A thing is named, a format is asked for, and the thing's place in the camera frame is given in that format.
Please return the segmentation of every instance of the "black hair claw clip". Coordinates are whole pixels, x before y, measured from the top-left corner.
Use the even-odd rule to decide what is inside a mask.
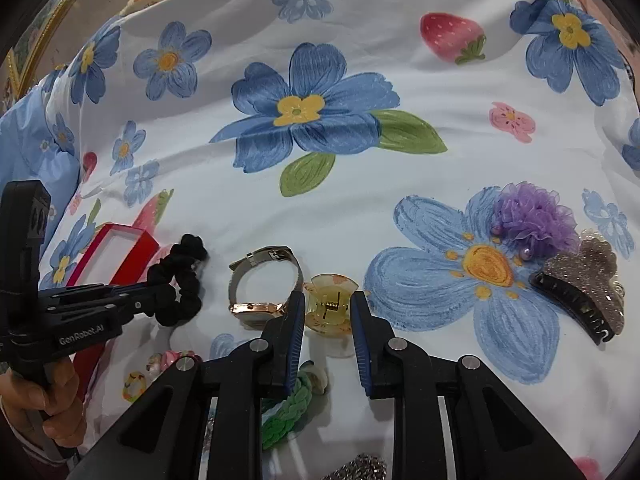
[[[585,231],[578,254],[548,259],[529,281],[558,302],[596,344],[620,334],[625,325],[625,289],[617,280],[611,245],[598,233]]]

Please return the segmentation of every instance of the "human hand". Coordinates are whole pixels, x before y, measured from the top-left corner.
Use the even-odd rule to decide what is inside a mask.
[[[86,419],[76,397],[80,378],[68,357],[54,364],[53,384],[44,391],[16,376],[11,369],[0,375],[0,397],[9,423],[27,440],[42,447],[25,410],[43,410],[51,418],[42,424],[44,433],[62,447],[77,447],[84,440]]]

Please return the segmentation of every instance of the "purple flower hair clip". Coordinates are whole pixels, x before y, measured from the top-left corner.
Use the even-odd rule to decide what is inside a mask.
[[[574,213],[558,201],[557,192],[529,182],[507,184],[494,203],[491,232],[512,240],[523,260],[577,253]]]

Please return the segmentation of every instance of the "jewelry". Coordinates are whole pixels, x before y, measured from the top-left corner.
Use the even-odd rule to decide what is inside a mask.
[[[124,381],[122,397],[129,402],[135,402],[146,391],[146,377],[140,372],[131,372]]]
[[[351,462],[321,480],[384,480],[386,463],[381,458],[361,453]]]
[[[529,281],[556,300],[596,344],[620,334],[625,325],[625,289],[618,281],[616,255],[601,234],[582,232],[578,254],[549,258]]]
[[[286,246],[268,246],[248,253],[242,260],[238,260],[229,268],[233,271],[229,281],[229,311],[242,322],[252,328],[259,328],[273,317],[283,316],[286,312],[287,303],[237,303],[236,291],[240,279],[251,269],[259,264],[269,261],[287,260],[298,268],[298,280],[293,290],[302,291],[302,269],[293,255],[293,251]]]
[[[340,274],[318,274],[305,283],[309,293],[305,325],[326,336],[351,333],[349,300],[358,284]]]

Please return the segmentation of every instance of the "finger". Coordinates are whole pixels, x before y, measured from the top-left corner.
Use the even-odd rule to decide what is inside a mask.
[[[84,440],[84,434],[86,432],[86,419],[83,417],[78,424],[78,428],[74,431],[74,434],[66,438],[57,438],[56,444],[62,447],[78,447]]]
[[[74,364],[71,362],[71,359],[68,357],[63,357],[59,361],[57,361],[53,367],[53,383],[58,384],[59,386],[64,386],[67,384],[72,377],[76,374],[76,370],[74,368]]]
[[[0,397],[5,406],[19,410],[44,410],[47,395],[37,384],[18,377],[12,370],[0,375]]]
[[[42,429],[49,438],[67,438],[72,436],[82,420],[82,402],[77,397],[68,410],[52,416],[42,423]]]
[[[58,413],[68,410],[76,398],[79,384],[80,377],[78,377],[77,374],[71,377],[69,382],[64,386],[53,384],[49,389],[49,403],[45,411],[49,413],[49,415],[57,415]]]

